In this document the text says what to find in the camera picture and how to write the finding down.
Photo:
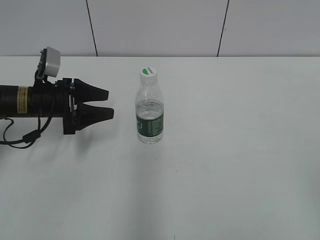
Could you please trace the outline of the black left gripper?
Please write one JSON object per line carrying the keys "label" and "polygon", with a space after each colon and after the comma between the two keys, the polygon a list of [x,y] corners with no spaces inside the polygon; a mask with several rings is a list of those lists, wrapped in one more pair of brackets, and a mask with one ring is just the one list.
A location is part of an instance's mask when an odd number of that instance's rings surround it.
{"label": "black left gripper", "polygon": [[80,79],[63,78],[51,83],[36,79],[31,91],[31,113],[47,118],[40,128],[43,133],[53,118],[62,119],[63,133],[74,135],[76,131],[93,124],[114,118],[114,109],[84,104],[86,102],[107,101],[109,91],[89,85]]}

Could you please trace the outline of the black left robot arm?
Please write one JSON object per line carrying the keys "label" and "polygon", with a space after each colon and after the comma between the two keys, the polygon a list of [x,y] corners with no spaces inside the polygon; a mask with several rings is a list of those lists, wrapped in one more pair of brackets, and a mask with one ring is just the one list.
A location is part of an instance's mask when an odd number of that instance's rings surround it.
{"label": "black left robot arm", "polygon": [[109,91],[77,78],[63,78],[55,83],[36,80],[33,86],[0,87],[1,118],[61,118],[64,135],[114,117],[114,109],[89,105],[106,101]]}

